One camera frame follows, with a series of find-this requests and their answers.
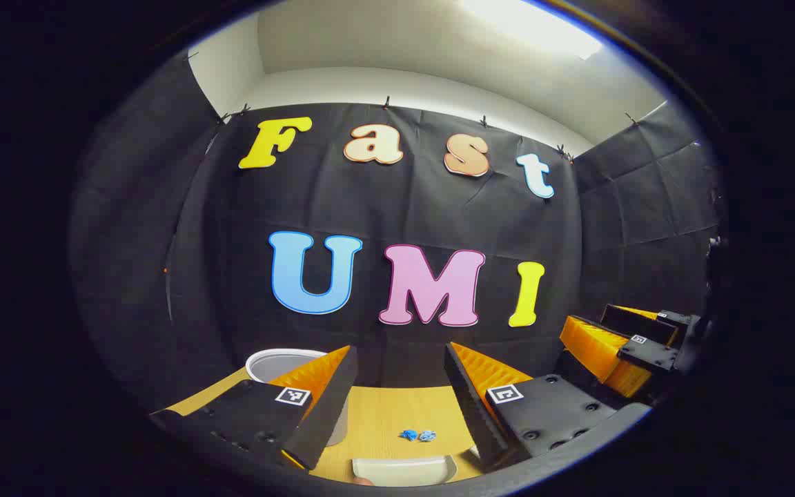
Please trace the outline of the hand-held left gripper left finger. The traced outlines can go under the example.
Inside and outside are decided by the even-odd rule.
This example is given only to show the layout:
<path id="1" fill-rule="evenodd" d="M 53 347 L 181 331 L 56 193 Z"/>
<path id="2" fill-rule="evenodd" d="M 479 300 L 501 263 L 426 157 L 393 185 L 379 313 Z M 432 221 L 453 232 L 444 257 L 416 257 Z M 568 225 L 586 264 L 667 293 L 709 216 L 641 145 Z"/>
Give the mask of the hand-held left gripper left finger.
<path id="1" fill-rule="evenodd" d="M 180 402 L 151 419 L 212 465 L 312 471 L 356 375 L 356 349 L 340 347 L 270 382 L 240 380 L 195 406 Z"/>

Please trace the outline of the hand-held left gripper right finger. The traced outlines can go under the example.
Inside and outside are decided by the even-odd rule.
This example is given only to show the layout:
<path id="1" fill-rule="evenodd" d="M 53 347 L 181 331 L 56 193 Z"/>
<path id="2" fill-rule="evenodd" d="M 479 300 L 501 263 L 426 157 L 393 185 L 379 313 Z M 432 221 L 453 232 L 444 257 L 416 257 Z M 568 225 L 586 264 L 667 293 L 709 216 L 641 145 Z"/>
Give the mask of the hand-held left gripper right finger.
<path id="1" fill-rule="evenodd" d="M 498 360 L 457 343 L 445 371 L 483 472 L 542 459 L 564 467 L 587 458 L 649 415 L 647 404 L 615 409 L 558 374 L 522 380 Z"/>

